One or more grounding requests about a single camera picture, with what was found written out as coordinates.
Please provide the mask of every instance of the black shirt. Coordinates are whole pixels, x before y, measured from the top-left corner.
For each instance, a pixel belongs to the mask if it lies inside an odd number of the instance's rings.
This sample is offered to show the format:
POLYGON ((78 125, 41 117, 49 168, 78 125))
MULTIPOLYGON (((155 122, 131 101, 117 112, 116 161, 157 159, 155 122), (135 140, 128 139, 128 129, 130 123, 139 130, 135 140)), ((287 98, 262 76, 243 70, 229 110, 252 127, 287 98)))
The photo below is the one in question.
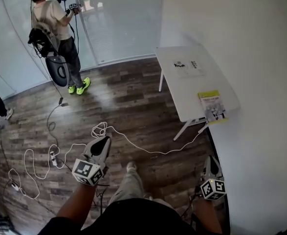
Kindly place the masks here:
POLYGON ((103 214, 89 227, 80 230, 73 221, 55 217, 39 235, 56 234, 195 234, 179 214, 160 203, 146 199, 127 199, 110 204, 103 214))

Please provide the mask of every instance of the white cube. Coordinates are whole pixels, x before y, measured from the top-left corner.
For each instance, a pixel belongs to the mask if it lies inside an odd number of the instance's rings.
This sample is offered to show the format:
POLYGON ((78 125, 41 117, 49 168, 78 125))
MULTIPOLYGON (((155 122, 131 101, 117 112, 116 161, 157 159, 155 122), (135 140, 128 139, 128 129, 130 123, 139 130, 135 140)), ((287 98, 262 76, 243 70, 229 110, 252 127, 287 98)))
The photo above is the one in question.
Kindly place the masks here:
POLYGON ((103 177, 103 171, 98 164, 76 159, 71 172, 75 179, 83 184, 94 186, 103 177))
POLYGON ((208 179, 201 185, 201 190, 207 200, 217 200, 226 195, 225 182, 221 180, 208 179))

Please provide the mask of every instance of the white sneaker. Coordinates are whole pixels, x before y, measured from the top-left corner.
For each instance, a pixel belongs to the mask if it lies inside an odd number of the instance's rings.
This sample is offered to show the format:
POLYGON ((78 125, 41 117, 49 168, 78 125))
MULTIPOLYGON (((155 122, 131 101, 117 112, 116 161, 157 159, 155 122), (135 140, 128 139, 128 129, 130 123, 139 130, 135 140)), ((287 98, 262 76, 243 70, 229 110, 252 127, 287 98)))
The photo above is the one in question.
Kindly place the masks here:
POLYGON ((14 110, 9 108, 9 109, 7 110, 7 112, 6 112, 6 117, 5 117, 5 119, 6 119, 6 120, 9 120, 10 117, 13 115, 13 112, 14 112, 14 110))
POLYGON ((137 166, 135 165, 134 161, 130 161, 128 164, 127 164, 127 172, 129 172, 129 170, 131 169, 134 169, 135 171, 137 171, 137 166))

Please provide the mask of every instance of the white cable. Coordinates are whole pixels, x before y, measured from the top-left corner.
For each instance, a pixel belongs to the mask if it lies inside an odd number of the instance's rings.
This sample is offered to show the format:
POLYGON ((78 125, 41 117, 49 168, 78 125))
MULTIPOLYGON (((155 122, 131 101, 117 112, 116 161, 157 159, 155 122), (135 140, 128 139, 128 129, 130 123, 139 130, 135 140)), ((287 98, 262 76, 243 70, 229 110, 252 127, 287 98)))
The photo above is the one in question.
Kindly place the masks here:
MULTIPOLYGON (((87 145, 84 144, 84 143, 73 143, 73 144, 71 145, 71 148, 69 149, 69 151, 65 153, 65 160, 64 160, 63 166, 62 166, 62 167, 57 167, 58 169, 62 169, 62 168, 65 166, 65 163, 66 163, 66 155, 72 150, 72 148, 73 148, 74 145, 84 145, 84 146, 87 146, 87 145)), ((53 144, 53 145, 50 146, 49 151, 48 151, 48 154, 47 154, 47 164, 48 164, 48 168, 49 168, 49 169, 48 169, 48 171, 46 172, 46 174, 45 174, 45 176, 44 176, 43 178, 37 176, 37 174, 36 174, 36 170, 35 170, 35 153, 34 153, 34 151, 33 151, 32 149, 28 149, 28 150, 26 150, 25 153, 24 153, 24 167, 25 167, 25 170, 26 170, 27 175, 28 175, 29 177, 31 177, 31 179, 35 182, 35 185, 36 185, 37 191, 38 191, 38 194, 37 194, 36 197, 33 198, 33 197, 28 196, 28 195, 26 194, 25 190, 22 188, 22 182, 21 182, 21 178, 20 178, 19 173, 18 173, 14 168, 12 168, 12 169, 9 170, 9 172, 8 172, 8 177, 9 177, 10 180, 13 181, 13 179, 11 178, 11 175, 10 175, 11 171, 15 172, 15 173, 18 175, 18 179, 19 179, 19 188, 18 188, 18 190, 21 191, 21 193, 23 194, 23 196, 26 196, 26 197, 28 197, 28 198, 30 198, 30 199, 36 199, 36 198, 39 197, 39 195, 40 195, 40 190, 39 190, 39 187, 38 187, 38 184, 37 184, 36 180, 28 173, 28 170, 27 170, 27 167, 26 167, 26 162, 25 162, 26 153, 27 153, 28 151, 32 151, 32 167, 33 167, 33 169, 34 169, 35 176, 36 176, 37 178, 39 178, 39 179, 44 180, 44 179, 46 179, 46 177, 47 177, 47 175, 48 175, 48 173, 49 173, 49 171, 50 171, 50 163, 49 163, 49 160, 50 160, 50 150, 51 150, 51 148, 52 148, 53 146, 56 146, 56 147, 58 148, 59 152, 58 152, 57 154, 60 153, 60 148, 59 148, 57 145, 53 144)))
POLYGON ((146 149, 143 149, 143 148, 141 148, 141 147, 135 145, 134 143, 132 143, 132 142, 126 137, 125 134, 116 131, 113 126, 108 126, 108 123, 107 123, 107 122, 101 122, 101 123, 99 123, 98 125, 94 126, 94 127, 92 128, 91 136, 93 136, 93 137, 96 138, 96 139, 101 138, 101 137, 104 137, 104 136, 106 135, 106 130, 107 130, 108 128, 112 128, 116 133, 118 133, 118 134, 124 136, 125 139, 127 139, 127 141, 128 141, 129 143, 131 143, 134 147, 136 147, 136 148, 138 148, 138 149, 140 149, 140 150, 146 151, 146 152, 148 152, 148 153, 160 153, 160 154, 166 155, 166 154, 168 154, 168 153, 170 153, 170 152, 172 152, 172 151, 181 151, 184 147, 186 147, 187 145, 193 143, 194 140, 196 140, 196 138, 198 137, 198 135, 200 135, 200 134, 203 132, 203 130, 207 128, 207 126, 208 126, 208 124, 206 124, 203 128, 201 128, 201 129, 199 130, 199 133, 195 136, 195 138, 194 138, 191 142, 185 144, 181 149, 179 149, 179 150, 171 150, 171 151, 168 151, 168 152, 166 152, 166 153, 160 152, 160 151, 153 151, 153 152, 147 151, 146 149))

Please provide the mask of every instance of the sneaker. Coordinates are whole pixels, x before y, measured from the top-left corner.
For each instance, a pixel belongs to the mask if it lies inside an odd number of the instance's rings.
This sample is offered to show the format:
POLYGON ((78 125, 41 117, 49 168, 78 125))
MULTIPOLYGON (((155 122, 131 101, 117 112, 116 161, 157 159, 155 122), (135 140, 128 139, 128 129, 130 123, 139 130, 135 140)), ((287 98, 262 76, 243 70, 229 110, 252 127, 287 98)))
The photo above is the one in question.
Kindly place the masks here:
POLYGON ((76 86, 69 86, 68 87, 68 92, 70 93, 70 94, 72 94, 72 93, 74 93, 75 92, 75 89, 76 89, 76 86))
POLYGON ((135 165, 134 161, 130 161, 128 164, 127 164, 127 172, 129 172, 131 169, 134 169, 135 171, 137 171, 137 166, 135 165))
POLYGON ((10 117, 13 115, 13 112, 14 112, 14 110, 9 108, 9 109, 7 110, 7 112, 6 112, 5 119, 6 119, 6 120, 9 120, 10 117))
POLYGON ((84 84, 84 86, 83 87, 81 87, 81 88, 77 88, 77 94, 78 95, 81 95, 83 92, 84 92, 84 90, 86 89, 86 88, 88 88, 88 86, 90 85, 90 78, 85 78, 84 79, 84 81, 83 81, 83 84, 84 84))

